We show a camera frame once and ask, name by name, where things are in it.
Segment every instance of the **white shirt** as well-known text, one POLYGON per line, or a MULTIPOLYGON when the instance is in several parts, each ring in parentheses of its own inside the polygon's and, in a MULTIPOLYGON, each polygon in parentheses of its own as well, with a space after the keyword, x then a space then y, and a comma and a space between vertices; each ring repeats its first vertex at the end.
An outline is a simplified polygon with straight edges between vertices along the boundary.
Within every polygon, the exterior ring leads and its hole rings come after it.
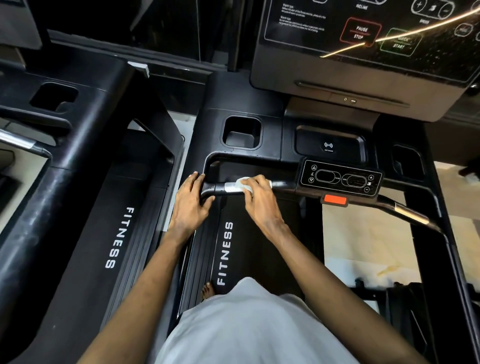
POLYGON ((185 311, 155 364, 358 364, 298 297, 253 278, 185 311))

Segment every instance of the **green outlined button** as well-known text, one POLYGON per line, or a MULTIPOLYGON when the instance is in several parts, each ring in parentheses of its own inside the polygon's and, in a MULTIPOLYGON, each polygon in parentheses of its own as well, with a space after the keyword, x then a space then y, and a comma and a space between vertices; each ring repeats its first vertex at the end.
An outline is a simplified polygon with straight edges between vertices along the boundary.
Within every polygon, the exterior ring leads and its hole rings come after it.
MULTIPOLYGON (((408 32, 400 28, 391 28, 386 36, 395 36, 408 32)), ((399 36, 396 39, 384 40, 380 46, 382 52, 394 53, 400 56, 410 57, 420 44, 422 34, 399 36)))

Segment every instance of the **bare foot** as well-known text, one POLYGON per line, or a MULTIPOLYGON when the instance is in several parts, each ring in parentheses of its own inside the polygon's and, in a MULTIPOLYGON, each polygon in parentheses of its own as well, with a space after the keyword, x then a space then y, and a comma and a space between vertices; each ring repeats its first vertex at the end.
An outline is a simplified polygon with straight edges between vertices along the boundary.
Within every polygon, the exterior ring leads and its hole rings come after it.
POLYGON ((202 302, 213 296, 215 296, 215 290, 213 289, 212 283, 208 282, 202 288, 202 302))

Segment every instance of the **person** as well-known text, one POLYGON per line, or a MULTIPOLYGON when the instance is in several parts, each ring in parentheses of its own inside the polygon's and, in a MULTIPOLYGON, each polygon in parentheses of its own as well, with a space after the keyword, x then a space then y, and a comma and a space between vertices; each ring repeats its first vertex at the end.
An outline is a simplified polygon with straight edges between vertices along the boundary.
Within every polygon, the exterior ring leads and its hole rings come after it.
MULTIPOLYGON (((78 364, 145 363, 180 251, 215 199, 200 205, 203 179, 194 172, 179 188, 159 248, 78 364)), ((427 363, 292 234, 264 176, 242 183, 252 189, 244 189, 247 212, 279 250, 308 306, 293 295, 272 295, 252 278, 225 295, 207 283, 204 300, 183 313, 156 364, 427 363)))

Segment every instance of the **person's right arm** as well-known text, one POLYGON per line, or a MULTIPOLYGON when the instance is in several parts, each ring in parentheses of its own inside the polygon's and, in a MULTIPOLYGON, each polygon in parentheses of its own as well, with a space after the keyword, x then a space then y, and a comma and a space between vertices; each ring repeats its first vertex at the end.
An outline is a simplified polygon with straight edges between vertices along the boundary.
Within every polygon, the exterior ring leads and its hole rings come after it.
POLYGON ((322 323, 365 364, 427 364, 379 314, 328 270, 284 223, 267 179, 243 180, 245 208, 278 249, 322 323))

